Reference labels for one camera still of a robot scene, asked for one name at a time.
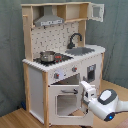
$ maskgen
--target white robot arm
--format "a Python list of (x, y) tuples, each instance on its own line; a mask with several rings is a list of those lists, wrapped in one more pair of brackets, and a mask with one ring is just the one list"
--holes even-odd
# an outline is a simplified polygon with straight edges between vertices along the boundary
[(104, 90), (97, 97), (95, 86), (81, 81), (78, 96), (94, 115), (104, 121), (111, 121), (115, 114), (128, 111), (128, 101), (120, 101), (117, 93), (112, 89)]

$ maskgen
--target backsplash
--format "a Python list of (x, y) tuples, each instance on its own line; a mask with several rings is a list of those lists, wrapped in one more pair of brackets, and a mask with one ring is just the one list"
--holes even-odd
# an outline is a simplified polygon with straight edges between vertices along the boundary
[[(62, 51), (67, 49), (70, 37), (78, 33), (78, 22), (36, 27), (32, 30), (33, 59), (40, 56), (44, 50)], [(78, 46), (78, 36), (73, 38), (73, 43)]]

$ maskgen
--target open oven door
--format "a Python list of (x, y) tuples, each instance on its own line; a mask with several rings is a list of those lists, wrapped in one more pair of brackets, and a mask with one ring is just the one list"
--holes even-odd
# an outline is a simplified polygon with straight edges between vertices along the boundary
[(79, 85), (50, 85), (49, 123), (52, 125), (93, 125), (93, 113), (81, 106)]
[(89, 3), (87, 16), (88, 20), (92, 19), (103, 22), (104, 4)]

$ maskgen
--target wooden floor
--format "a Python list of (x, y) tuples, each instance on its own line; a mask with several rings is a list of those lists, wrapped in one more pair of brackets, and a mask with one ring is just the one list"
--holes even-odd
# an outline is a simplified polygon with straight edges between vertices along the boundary
[[(121, 100), (128, 100), (128, 89), (107, 81), (102, 81), (102, 90), (114, 89)], [(93, 128), (116, 128), (118, 124), (128, 118), (128, 113), (121, 113), (110, 122), (104, 122), (94, 117)], [(6, 116), (0, 118), (0, 128), (44, 128), (44, 126), (36, 120), (32, 115), (19, 109)], [(52, 126), (51, 128), (80, 128), (80, 126)]]

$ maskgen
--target toy kitchen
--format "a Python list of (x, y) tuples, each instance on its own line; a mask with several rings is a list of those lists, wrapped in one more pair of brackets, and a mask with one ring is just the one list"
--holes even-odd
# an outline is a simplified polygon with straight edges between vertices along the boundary
[(93, 125), (81, 81), (101, 91), (105, 49), (86, 45), (86, 21), (103, 22), (104, 5), (90, 2), (22, 4), (26, 109), (46, 128)]

